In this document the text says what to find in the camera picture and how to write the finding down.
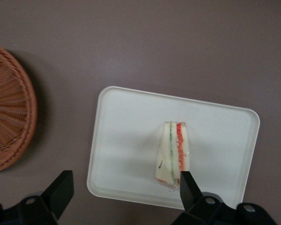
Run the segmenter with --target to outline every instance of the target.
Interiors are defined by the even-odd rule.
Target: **green filling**
[[[174,181],[174,185],[178,185],[177,179],[175,179],[174,177],[174,162],[173,162],[173,136],[172,136],[172,122],[170,122],[170,162],[171,162],[171,175],[172,175],[172,179]]]

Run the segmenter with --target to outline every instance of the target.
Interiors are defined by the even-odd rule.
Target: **basket rim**
[[[10,157],[4,162],[0,161],[0,171],[15,163],[27,149],[37,125],[37,98],[32,83],[21,64],[7,50],[0,46],[0,55],[5,63],[12,68],[19,81],[26,99],[27,118],[22,134],[18,141],[11,144],[8,153]]]

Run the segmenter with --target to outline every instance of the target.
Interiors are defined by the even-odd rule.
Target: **gray table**
[[[87,190],[98,94],[116,85],[255,110],[244,200],[281,225],[281,1],[0,1],[0,45],[39,100],[30,147],[0,172],[5,208],[70,169],[61,225],[170,224],[181,213]]]

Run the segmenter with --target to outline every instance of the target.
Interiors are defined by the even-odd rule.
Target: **plastic tray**
[[[183,209],[155,179],[165,121],[184,121],[190,172],[202,192],[235,208],[243,200],[259,130],[251,109],[120,87],[99,95],[87,186],[99,197]]]

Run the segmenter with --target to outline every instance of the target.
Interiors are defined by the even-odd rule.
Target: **wicker basket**
[[[37,101],[31,82],[18,63],[0,47],[0,170],[26,150],[37,123]]]

